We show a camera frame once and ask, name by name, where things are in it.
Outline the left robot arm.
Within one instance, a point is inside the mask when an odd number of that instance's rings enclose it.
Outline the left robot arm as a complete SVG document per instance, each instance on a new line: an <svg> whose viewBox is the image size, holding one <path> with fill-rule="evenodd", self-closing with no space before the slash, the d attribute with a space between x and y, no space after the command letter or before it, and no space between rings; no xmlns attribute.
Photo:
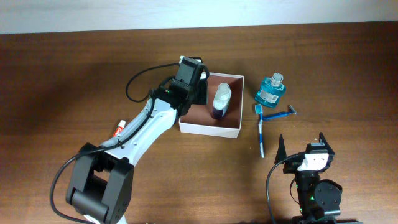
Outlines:
<svg viewBox="0 0 398 224"><path fill-rule="evenodd" d="M85 144L73 158L66 203L82 223L125 223L134 169L154 141L208 99L208 68L200 57L184 57L177 74L149 92L144 109L117 135L96 147Z"/></svg>

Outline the clear hand soap pump bottle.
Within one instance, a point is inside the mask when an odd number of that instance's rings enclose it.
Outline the clear hand soap pump bottle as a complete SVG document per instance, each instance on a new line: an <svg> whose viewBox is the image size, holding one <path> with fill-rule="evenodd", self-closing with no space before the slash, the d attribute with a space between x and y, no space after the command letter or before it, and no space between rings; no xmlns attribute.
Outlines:
<svg viewBox="0 0 398 224"><path fill-rule="evenodd" d="M218 85L215 97L213 100L212 115L214 119L222 119L226 114L231 99L231 89L227 83L220 83Z"/></svg>

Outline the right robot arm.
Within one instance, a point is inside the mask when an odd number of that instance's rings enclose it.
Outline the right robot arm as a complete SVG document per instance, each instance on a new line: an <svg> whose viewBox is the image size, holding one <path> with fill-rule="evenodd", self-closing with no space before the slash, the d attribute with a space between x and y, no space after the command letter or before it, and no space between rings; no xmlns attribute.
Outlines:
<svg viewBox="0 0 398 224"><path fill-rule="evenodd" d="M358 223L357 220L337 220L341 214L340 203L343 193L341 185L329 179L321 179L334 160L335 152L327 143L323 133L319 141L309 143L306 150L288 156L284 138L279 137L279 146L274 166L266 179L266 196L269 196L269 181L272 171L283 165L284 174L293 174L291 185L295 185L298 194L300 215L292 218L292 223L299 224L344 224Z"/></svg>

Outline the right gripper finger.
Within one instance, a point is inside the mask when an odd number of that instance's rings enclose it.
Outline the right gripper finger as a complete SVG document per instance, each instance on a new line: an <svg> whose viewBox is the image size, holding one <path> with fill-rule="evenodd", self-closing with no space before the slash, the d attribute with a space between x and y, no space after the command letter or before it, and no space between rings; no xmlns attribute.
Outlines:
<svg viewBox="0 0 398 224"><path fill-rule="evenodd" d="M329 153L329 155L334 156L335 152L334 150L331 148L331 146L327 143L325 136L322 132L319 133L319 143L322 143L325 147L325 149L327 150L327 152Z"/></svg>
<svg viewBox="0 0 398 224"><path fill-rule="evenodd" d="M285 144L284 144L284 138L283 135L279 135L279 145L277 149L277 153L275 156L275 161L274 164L279 163L280 161L283 161L287 157L286 155L286 149L285 149Z"/></svg>

